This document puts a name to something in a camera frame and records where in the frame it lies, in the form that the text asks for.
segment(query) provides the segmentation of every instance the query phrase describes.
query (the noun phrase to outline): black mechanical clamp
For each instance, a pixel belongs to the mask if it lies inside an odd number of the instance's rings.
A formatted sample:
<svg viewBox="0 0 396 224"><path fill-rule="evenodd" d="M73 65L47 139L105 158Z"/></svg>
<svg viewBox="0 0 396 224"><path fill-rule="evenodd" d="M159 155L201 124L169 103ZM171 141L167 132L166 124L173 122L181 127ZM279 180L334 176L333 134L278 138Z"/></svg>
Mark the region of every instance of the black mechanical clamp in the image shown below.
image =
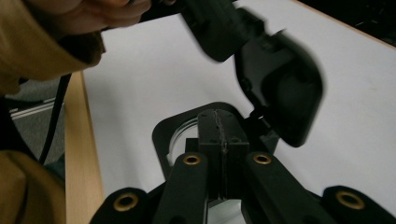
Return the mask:
<svg viewBox="0 0 396 224"><path fill-rule="evenodd" d="M150 193L112 193L91 224L202 224L208 207L229 199L241 200L246 223L396 223L354 189L310 193L274 157L279 138L304 143L322 95L316 64L300 46L268 35L263 21L229 0L177 0L176 7L208 56L223 62L234 55L254 110L244 119L231 105L213 103L161 121L152 138L166 181ZM193 125L198 138L188 138L171 165L172 145Z"/></svg>

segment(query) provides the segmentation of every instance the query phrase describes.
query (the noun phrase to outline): brass nut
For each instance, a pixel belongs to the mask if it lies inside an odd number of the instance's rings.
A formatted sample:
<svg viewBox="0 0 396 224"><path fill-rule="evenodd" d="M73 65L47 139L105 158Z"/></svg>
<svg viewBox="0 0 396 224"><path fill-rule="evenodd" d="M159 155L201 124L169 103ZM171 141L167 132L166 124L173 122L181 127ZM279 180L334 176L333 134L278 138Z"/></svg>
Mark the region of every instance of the brass nut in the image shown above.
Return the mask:
<svg viewBox="0 0 396 224"><path fill-rule="evenodd" d="M184 157L183 161L188 165L196 165L201 162L201 158L199 158L198 156L190 155Z"/></svg>
<svg viewBox="0 0 396 224"><path fill-rule="evenodd" d="M132 192L127 192L121 194L117 200L114 202L113 207L116 211L126 212L134 207L136 207L139 198L136 194Z"/></svg>
<svg viewBox="0 0 396 224"><path fill-rule="evenodd" d="M255 155L253 157L253 160L261 165L267 165L267 164L271 163L271 161L272 161L271 157L264 155L264 154Z"/></svg>
<svg viewBox="0 0 396 224"><path fill-rule="evenodd" d="M340 190L335 194L338 202L343 206L352 208L355 210L361 210L364 208L364 201L356 194Z"/></svg>

